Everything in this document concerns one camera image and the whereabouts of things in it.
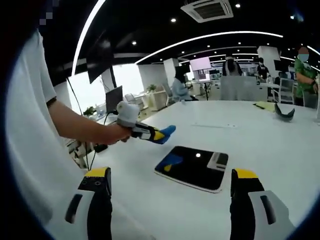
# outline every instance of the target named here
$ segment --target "person with black hair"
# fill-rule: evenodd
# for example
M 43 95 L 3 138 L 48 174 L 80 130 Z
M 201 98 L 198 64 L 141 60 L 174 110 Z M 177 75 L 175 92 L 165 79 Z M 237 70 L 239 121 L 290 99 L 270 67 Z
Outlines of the person with black hair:
M 259 65 L 256 71 L 261 79 L 266 80 L 270 76 L 269 69 L 265 66 L 264 59 L 262 57 L 259 57 L 258 62 Z
M 185 72 L 179 68 L 175 69 L 175 78 L 172 83 L 172 95 L 176 102 L 184 101 L 198 101 L 194 96 L 189 94 L 189 89 L 186 87 Z
M 222 66 L 222 75 L 223 76 L 241 76 L 242 70 L 240 65 L 234 61 L 232 56 L 227 56 L 225 58 L 225 63 Z

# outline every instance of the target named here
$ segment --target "ceiling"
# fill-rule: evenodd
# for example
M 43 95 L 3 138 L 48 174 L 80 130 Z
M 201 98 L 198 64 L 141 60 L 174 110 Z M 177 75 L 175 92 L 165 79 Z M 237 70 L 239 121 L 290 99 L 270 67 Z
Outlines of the ceiling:
M 154 64 L 161 62 L 161 59 L 180 57 L 189 60 L 195 58 L 194 55 L 198 58 L 232 53 L 256 54 L 257 47 L 267 44 L 277 47 L 282 56 L 292 59 L 301 44 L 320 48 L 319 13 L 316 7 L 312 7 L 314 1 L 229 0 L 234 15 L 232 18 L 205 23 L 196 22 L 180 9 L 185 1 L 106 0 L 90 25 L 78 59 L 85 59 L 97 40 L 110 41 L 113 54 L 126 56 L 114 58 L 112 63 L 116 65 L 135 63 L 142 56 L 184 40 L 230 31 L 267 32 L 283 35 L 283 38 L 252 33 L 206 37 L 164 50 L 139 64 Z M 82 29 L 96 3 L 97 0 L 60 0 L 59 7 L 54 8 L 53 19 L 40 29 L 50 69 L 73 61 Z M 125 55 L 127 53 L 140 55 L 132 57 Z M 254 55 L 239 57 L 247 59 Z M 212 57 L 212 61 L 216 60 L 220 57 Z M 318 61 L 320 56 L 310 52 L 309 63 L 320 67 Z M 85 71 L 86 68 L 80 65 L 77 70 Z

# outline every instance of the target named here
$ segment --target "white t-shirt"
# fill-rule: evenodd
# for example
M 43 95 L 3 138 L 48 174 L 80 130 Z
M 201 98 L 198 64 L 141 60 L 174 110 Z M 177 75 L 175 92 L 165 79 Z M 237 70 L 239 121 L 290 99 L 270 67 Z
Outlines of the white t-shirt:
M 37 31 L 24 45 L 7 93 L 5 129 L 19 190 L 42 224 L 53 206 L 75 191 L 84 174 L 69 156 L 50 117 L 47 102 L 56 96 Z

